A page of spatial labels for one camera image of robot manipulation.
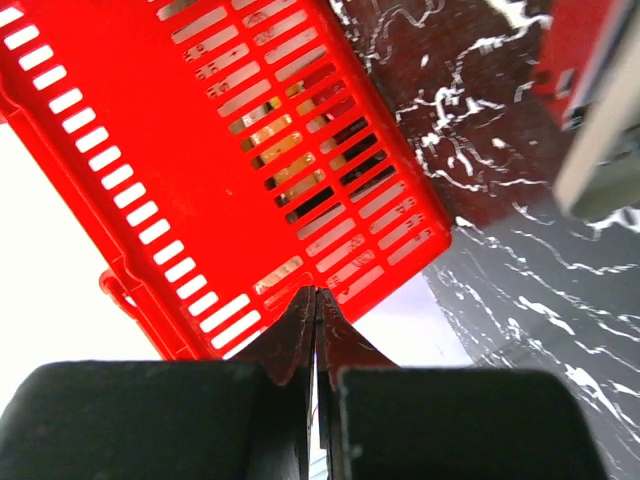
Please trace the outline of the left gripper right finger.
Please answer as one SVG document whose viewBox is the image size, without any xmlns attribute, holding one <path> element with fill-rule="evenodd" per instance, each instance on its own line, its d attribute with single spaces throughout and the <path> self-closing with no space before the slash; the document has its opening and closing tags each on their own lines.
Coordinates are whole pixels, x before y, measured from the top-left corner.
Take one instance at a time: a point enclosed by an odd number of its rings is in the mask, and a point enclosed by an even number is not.
<svg viewBox="0 0 640 480">
<path fill-rule="evenodd" d="M 585 417 L 554 375 L 407 368 L 316 294 L 321 443 L 332 479 L 603 479 Z"/>
</svg>

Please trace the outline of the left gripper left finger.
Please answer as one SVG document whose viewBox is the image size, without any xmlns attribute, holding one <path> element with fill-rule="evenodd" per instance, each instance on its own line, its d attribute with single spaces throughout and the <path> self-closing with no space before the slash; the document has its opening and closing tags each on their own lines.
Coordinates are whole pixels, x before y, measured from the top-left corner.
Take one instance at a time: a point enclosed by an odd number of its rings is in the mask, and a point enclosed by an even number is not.
<svg viewBox="0 0 640 480">
<path fill-rule="evenodd" d="M 34 370 L 1 417 L 5 479 L 305 479 L 316 291 L 228 360 Z"/>
</svg>

